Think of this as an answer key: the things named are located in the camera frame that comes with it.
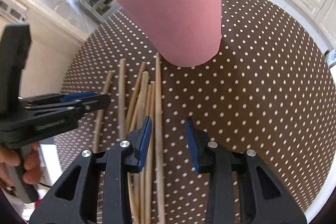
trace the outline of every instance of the table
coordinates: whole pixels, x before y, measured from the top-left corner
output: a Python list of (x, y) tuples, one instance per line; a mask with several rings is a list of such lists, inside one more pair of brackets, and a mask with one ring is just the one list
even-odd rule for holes
[[(229, 150), (255, 150), (303, 211), (319, 193), (333, 161), (335, 86), (306, 30), (270, 1), (222, 0), (222, 34), (218, 54), (201, 66), (181, 68), (162, 60), (167, 223), (197, 224), (205, 217), (209, 176), (198, 175), (189, 162), (184, 137), (188, 116)], [(121, 10), (81, 47), (62, 92), (100, 92), (108, 70), (117, 75), (119, 59), (125, 58), (128, 105), (142, 61), (155, 80), (155, 54), (141, 28)], [(116, 77), (101, 150), (118, 141)], [(94, 119), (95, 113), (88, 114), (77, 130), (56, 137), (62, 168), (92, 147)], [(152, 223), (157, 223), (153, 189)]]

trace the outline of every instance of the red object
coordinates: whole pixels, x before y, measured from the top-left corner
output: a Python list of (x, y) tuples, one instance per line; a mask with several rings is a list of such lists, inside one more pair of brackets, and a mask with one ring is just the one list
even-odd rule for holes
[(40, 202), (41, 202), (41, 198), (39, 198), (36, 202), (35, 202), (35, 208), (40, 204)]

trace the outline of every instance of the silver bolt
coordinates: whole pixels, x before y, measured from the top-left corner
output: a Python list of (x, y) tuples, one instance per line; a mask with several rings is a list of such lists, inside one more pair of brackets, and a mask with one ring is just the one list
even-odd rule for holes
[(257, 154), (253, 149), (247, 150), (246, 153), (250, 157), (254, 157)]
[(91, 155), (91, 151), (90, 150), (84, 150), (83, 152), (82, 152), (82, 156), (84, 157), (84, 158), (86, 158), (86, 157), (88, 157), (88, 156), (90, 156)]
[(210, 148), (216, 148), (218, 146), (218, 143), (214, 142), (214, 141), (211, 141), (211, 142), (208, 142), (208, 146)]
[(121, 141), (121, 142), (120, 142), (120, 146), (121, 146), (122, 148), (125, 148), (125, 147), (127, 147), (127, 146), (129, 146), (129, 145), (130, 145), (129, 141)]

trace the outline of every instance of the wooden stick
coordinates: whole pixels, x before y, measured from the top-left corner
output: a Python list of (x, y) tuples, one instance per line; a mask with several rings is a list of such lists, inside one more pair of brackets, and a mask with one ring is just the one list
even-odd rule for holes
[[(133, 107), (134, 108), (133, 115), (130, 116), (131, 118), (129, 118), (127, 120), (127, 121), (130, 121), (131, 123), (127, 124), (129, 122), (126, 121), (126, 126), (128, 126), (128, 133), (131, 132), (131, 131), (133, 131), (133, 130), (135, 130), (135, 125), (136, 125), (137, 117), (138, 117), (139, 105), (140, 105), (140, 103), (142, 101), (142, 94), (141, 94), (141, 89), (140, 89), (140, 84), (142, 83), (142, 81), (140, 79), (142, 79), (142, 76), (143, 76), (142, 75), (143, 74), (142, 67), (140, 67), (138, 78), (137, 78), (137, 81), (135, 83), (135, 90), (134, 90), (134, 92), (132, 94), (132, 98), (135, 98), (134, 101), (136, 101), (136, 105), (135, 105), (135, 107)], [(137, 203), (137, 200), (139, 200), (139, 199), (138, 199), (138, 196), (135, 195), (135, 191), (138, 191), (137, 183), (139, 182), (139, 180), (137, 179), (137, 177), (133, 177), (134, 178), (134, 182), (135, 182), (133, 184), (133, 186), (134, 186), (134, 190), (133, 190), (133, 188), (132, 188), (132, 176), (131, 176), (130, 173), (127, 174), (127, 178), (128, 178), (129, 202), (130, 202), (131, 212), (132, 212), (132, 215), (134, 217), (134, 223), (135, 224), (140, 224), (139, 210), (138, 210), (139, 204)]]
[(139, 109), (138, 109), (138, 116), (136, 120), (136, 127), (141, 128), (143, 119), (145, 118), (145, 108), (146, 108), (146, 95), (147, 95), (147, 88), (149, 82), (149, 73), (148, 71), (144, 71), (141, 76), (141, 87), (140, 87), (140, 94), (139, 94)]
[[(152, 85), (147, 87), (146, 103), (145, 103), (145, 116), (149, 116), (150, 99), (151, 99)], [(145, 224), (145, 175), (146, 166), (143, 167), (140, 173), (140, 223)]]
[[(109, 93), (112, 77), (113, 77), (113, 72), (109, 71), (105, 79), (105, 84), (104, 84), (103, 91), (102, 91), (103, 94)], [(104, 118), (104, 109), (100, 109), (97, 111), (96, 124), (94, 125), (94, 133), (93, 133), (93, 141), (92, 141), (92, 151), (94, 153), (97, 153), (99, 151), (100, 131), (101, 131), (101, 125), (102, 125), (103, 118)]]
[[(137, 107), (137, 120), (136, 120), (137, 128), (141, 128), (143, 118), (144, 118), (148, 81), (149, 81), (149, 73), (148, 71), (144, 71), (141, 76), (141, 86), (140, 86), (140, 93), (138, 97), (139, 104)], [(134, 184), (135, 205), (137, 208), (140, 208), (140, 175), (139, 174), (133, 175), (133, 184)]]
[(154, 158), (154, 115), (155, 115), (155, 82), (152, 84), (149, 114), (152, 119), (152, 134), (146, 158), (145, 175), (145, 223), (151, 223), (152, 208), (152, 180)]
[(126, 116), (126, 132), (127, 133), (129, 132), (129, 127), (131, 125), (131, 120), (132, 120), (133, 112), (134, 112), (134, 109), (135, 109), (135, 104), (137, 102), (137, 98), (138, 98), (138, 94), (139, 94), (139, 90), (140, 90), (141, 76), (142, 76), (142, 73), (145, 71), (145, 68), (146, 68), (146, 63), (142, 62), (141, 66), (140, 66), (139, 73), (138, 73), (138, 77), (137, 77), (136, 82), (135, 82), (134, 91), (132, 93), (131, 101), (130, 101), (128, 109), (127, 109), (127, 116)]
[(134, 223), (140, 224), (139, 213), (138, 213), (137, 207), (135, 206), (135, 201), (134, 201), (134, 192), (132, 189), (131, 173), (127, 173), (127, 180), (128, 180), (128, 195), (129, 195), (129, 204), (131, 207), (131, 213), (132, 213), (132, 216), (134, 217)]
[(165, 224), (165, 187), (163, 174), (162, 81), (160, 54), (155, 61), (155, 159), (157, 179), (157, 212), (160, 224)]
[(126, 139), (125, 130), (125, 89), (126, 89), (126, 59), (119, 61), (119, 77), (118, 77), (118, 126), (119, 126), (119, 139)]

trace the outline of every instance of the human hand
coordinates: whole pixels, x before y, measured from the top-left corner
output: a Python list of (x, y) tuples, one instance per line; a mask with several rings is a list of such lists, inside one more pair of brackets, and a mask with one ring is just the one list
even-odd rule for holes
[[(23, 175), (23, 181), (27, 184), (36, 184), (41, 178), (40, 158), (38, 154), (39, 143), (31, 145), (32, 151), (25, 158), (24, 168), (26, 169)], [(6, 165), (18, 166), (21, 163), (19, 155), (6, 147), (0, 145), (0, 179), (10, 186), (14, 186), (8, 176)]]

